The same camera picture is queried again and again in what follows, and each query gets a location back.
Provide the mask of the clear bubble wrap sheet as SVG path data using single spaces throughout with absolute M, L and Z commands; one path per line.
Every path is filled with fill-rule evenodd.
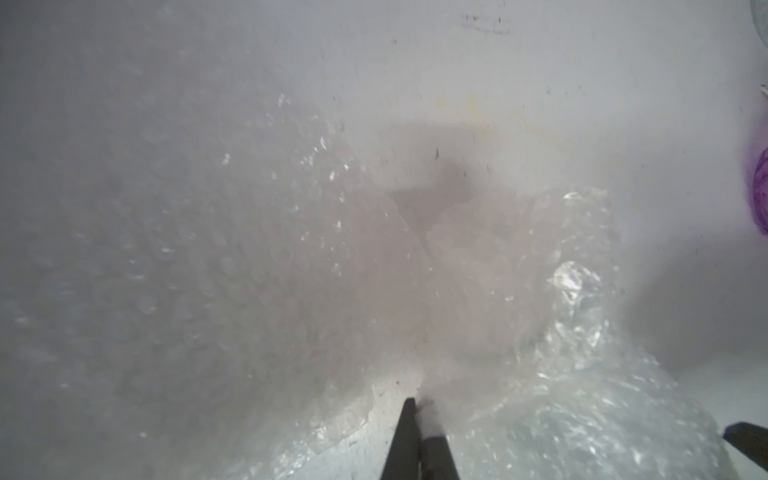
M 271 32 L 2 3 L 3 478 L 283 479 L 426 347 L 426 256 Z

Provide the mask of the blue purple vase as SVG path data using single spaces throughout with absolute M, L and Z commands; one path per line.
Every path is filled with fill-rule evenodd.
M 745 164 L 747 203 L 758 231 L 767 235 L 767 143 L 750 146 Z

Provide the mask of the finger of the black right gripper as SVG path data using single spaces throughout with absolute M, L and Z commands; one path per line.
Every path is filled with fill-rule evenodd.
M 723 439 L 764 471 L 768 470 L 768 429 L 749 422 L 729 425 Z

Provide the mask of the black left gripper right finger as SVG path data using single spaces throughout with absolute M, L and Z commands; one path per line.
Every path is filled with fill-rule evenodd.
M 448 439 L 445 436 L 424 438 L 419 445 L 421 480 L 459 480 Z

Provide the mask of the clear vase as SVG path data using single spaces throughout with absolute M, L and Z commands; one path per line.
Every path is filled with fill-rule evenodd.
M 420 441 L 460 479 L 734 479 L 713 417 L 629 334 L 607 194 L 494 192 L 426 233 Z

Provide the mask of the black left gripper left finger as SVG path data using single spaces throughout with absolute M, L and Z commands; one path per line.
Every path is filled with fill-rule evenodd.
M 381 480 L 417 480 L 419 478 L 419 430 L 416 400 L 407 398 L 402 406 L 390 444 Z

